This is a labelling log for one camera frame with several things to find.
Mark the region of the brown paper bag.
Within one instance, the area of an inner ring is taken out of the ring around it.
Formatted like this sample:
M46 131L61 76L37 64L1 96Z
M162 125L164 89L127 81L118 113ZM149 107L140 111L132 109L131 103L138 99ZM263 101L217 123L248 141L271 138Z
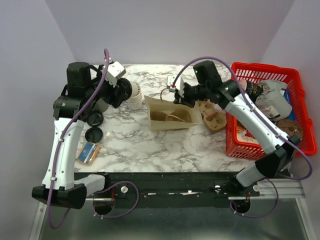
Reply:
M159 98L145 96L147 119L152 132L189 129L203 123L199 107L188 107L163 99L164 88Z

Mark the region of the brown cardboard cup carrier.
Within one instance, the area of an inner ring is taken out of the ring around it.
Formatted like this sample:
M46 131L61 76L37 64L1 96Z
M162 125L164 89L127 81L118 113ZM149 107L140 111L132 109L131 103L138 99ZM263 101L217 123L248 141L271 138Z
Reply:
M191 123L191 115L187 110L175 110L169 114L163 111L153 111L150 113L150 119L161 122L182 122Z

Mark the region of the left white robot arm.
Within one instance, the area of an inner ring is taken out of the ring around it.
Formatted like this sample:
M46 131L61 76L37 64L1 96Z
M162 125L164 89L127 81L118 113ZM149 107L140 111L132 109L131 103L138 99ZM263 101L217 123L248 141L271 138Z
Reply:
M96 103L102 100L118 108L131 97L134 88L125 74L118 61L99 68L87 62L68 65L67 84L53 103L54 140L49 165L41 185L32 189L34 199L47 206L81 209L89 195L104 198L110 194L111 185L104 175L91 173L75 180L74 167L82 130Z

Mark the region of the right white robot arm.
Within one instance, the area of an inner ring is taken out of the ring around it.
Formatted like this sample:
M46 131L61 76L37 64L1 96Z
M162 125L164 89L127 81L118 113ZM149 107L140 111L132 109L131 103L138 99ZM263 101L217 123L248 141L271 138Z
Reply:
M216 57L198 57L187 63L193 65L198 85L191 86L180 75L167 78L166 87L174 93L174 103L190 108L197 101L209 100L234 116L258 141L265 155L243 168L230 183L230 191L241 196L248 187L265 178L274 178L286 167L299 150L298 136L288 136L273 124L250 100L241 87L234 71L232 79L223 82L213 61Z

